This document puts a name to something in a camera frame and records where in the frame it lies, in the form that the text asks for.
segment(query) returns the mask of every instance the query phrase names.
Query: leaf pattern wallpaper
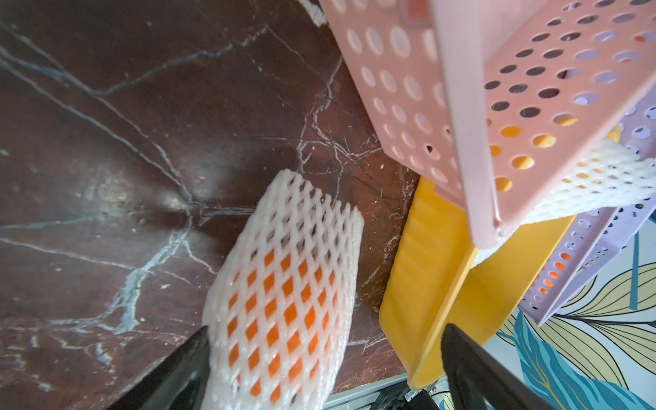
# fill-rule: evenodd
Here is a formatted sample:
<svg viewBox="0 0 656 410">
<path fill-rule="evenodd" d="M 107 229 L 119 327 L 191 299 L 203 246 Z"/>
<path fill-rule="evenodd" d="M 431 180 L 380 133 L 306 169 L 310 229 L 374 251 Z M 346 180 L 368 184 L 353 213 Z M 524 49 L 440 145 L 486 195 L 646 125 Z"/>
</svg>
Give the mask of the leaf pattern wallpaper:
<svg viewBox="0 0 656 410">
<path fill-rule="evenodd" d="M 633 252 L 631 241 L 542 327 L 516 310 L 485 349 L 557 410 L 654 410 L 656 224 L 640 230 L 637 286 Z M 452 408 L 444 392 L 440 409 Z"/>
</svg>

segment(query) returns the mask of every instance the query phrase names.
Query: yellow plastic basket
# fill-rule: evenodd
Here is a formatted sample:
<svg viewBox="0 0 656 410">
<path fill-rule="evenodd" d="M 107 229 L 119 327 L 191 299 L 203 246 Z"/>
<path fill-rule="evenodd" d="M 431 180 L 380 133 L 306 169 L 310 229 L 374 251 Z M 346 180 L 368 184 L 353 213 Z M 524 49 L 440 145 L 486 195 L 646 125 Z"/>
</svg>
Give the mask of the yellow plastic basket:
<svg viewBox="0 0 656 410">
<path fill-rule="evenodd" d="M 387 290 L 380 326 L 420 390 L 444 374 L 440 340 L 454 323 L 487 342 L 515 309 L 574 216 L 522 226 L 494 255 L 471 269 L 478 253 L 464 211 L 421 178 Z"/>
</svg>

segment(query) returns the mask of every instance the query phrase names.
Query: foam net sleeve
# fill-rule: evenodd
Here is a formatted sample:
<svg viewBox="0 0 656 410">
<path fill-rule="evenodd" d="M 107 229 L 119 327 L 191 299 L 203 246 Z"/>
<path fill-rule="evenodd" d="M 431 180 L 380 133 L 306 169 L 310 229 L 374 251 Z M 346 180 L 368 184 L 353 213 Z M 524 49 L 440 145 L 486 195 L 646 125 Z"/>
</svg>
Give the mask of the foam net sleeve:
<svg viewBox="0 0 656 410">
<path fill-rule="evenodd" d="M 344 358 L 364 220 L 281 171 L 212 284 L 203 410 L 321 409 Z"/>
<path fill-rule="evenodd" d="M 572 169 L 522 221 L 532 224 L 638 203 L 656 192 L 656 160 L 607 139 Z"/>
</svg>

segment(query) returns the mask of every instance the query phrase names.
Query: perforated basket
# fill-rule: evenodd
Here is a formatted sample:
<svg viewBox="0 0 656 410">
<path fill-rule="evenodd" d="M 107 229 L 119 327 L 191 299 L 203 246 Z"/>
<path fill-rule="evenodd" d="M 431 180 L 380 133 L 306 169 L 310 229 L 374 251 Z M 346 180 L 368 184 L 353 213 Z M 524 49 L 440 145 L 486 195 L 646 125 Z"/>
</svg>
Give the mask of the perforated basket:
<svg viewBox="0 0 656 410">
<path fill-rule="evenodd" d="M 620 143 L 640 159 L 656 154 L 656 87 L 622 119 Z M 573 297 L 626 245 L 656 208 L 656 197 L 629 207 L 581 213 L 535 278 L 520 308 L 539 325 Z"/>
<path fill-rule="evenodd" d="M 480 249 L 656 79 L 656 2 L 538 3 L 321 0 L 385 152 L 466 210 Z"/>
</svg>

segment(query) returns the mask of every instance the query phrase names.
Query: dark brown marble countertop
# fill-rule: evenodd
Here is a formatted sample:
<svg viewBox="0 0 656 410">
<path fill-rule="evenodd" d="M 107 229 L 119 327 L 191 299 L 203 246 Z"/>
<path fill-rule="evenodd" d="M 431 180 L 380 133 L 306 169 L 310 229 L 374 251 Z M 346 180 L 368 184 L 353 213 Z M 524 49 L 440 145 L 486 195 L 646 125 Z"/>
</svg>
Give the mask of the dark brown marble countertop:
<svg viewBox="0 0 656 410">
<path fill-rule="evenodd" d="M 417 176 L 295 0 L 0 5 L 0 400 L 101 409 L 198 327 L 268 183 L 365 217 L 335 391 L 403 372 L 378 307 Z"/>
</svg>

